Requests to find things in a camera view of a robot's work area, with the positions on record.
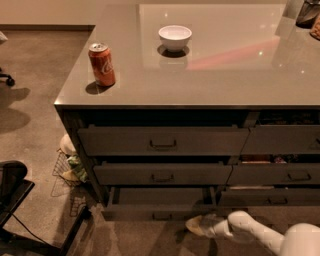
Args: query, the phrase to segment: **soda can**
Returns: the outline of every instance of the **soda can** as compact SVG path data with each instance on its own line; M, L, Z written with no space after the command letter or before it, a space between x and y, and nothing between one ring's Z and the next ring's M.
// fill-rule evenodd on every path
M89 58L96 83L101 86L111 86L115 84L116 78L109 47L102 43L90 45Z

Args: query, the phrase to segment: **floor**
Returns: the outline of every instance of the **floor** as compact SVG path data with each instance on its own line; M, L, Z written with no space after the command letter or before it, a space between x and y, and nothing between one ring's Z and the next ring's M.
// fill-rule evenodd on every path
M19 160L35 182L16 216L38 237L61 246L78 205L84 201L93 217L84 223L68 255L109 256L253 256L270 255L257 242L239 245L209 240L188 232L184 222L108 221L90 186L70 187L55 175L59 142L65 134L53 103L88 31L2 31L9 38L0 47L0 64L16 80L0 81L0 161ZM249 213L283 233L288 226L320 223L319 207L249 208ZM32 237L14 218L5 228ZM0 243L0 255L37 255Z

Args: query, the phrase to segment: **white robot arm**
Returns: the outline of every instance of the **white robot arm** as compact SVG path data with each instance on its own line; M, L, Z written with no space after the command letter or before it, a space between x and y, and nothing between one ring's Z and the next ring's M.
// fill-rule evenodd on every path
M193 233L209 238L226 237L237 243L259 241L265 248L278 256L320 255L320 228L310 224L297 224L285 235L254 220L244 211L235 211L227 219L215 214L197 216L186 222Z

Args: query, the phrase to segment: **black chair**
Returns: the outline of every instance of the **black chair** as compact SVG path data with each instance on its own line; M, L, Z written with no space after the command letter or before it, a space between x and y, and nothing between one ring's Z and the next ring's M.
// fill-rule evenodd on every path
M14 86L14 84L15 84L14 79L9 74L3 74L1 68L0 68L0 77L6 77L7 78L6 84L8 86Z
M8 249L21 248L40 255L64 256L68 253L83 220L89 219L91 216L87 206L84 206L80 211L61 248L50 245L41 239L36 241L19 236L3 228L10 217L15 217L14 211L35 185L24 179L27 171L27 167L19 161L0 162L0 241L7 244Z

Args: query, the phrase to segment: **drawer front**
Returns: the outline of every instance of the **drawer front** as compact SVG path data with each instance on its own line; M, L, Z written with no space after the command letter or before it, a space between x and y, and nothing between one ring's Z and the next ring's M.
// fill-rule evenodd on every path
M185 220L216 206L214 189L112 187L104 216L107 219Z
M240 164L229 185L303 185L320 183L320 164Z
M79 129L88 156L238 155L247 129L233 127L95 127Z
M221 192L218 206L308 206L320 205L320 189L252 189Z
M320 126L258 126L250 135L242 154L319 154Z
M212 185L225 184L231 166L222 164L121 164L94 167L101 185Z

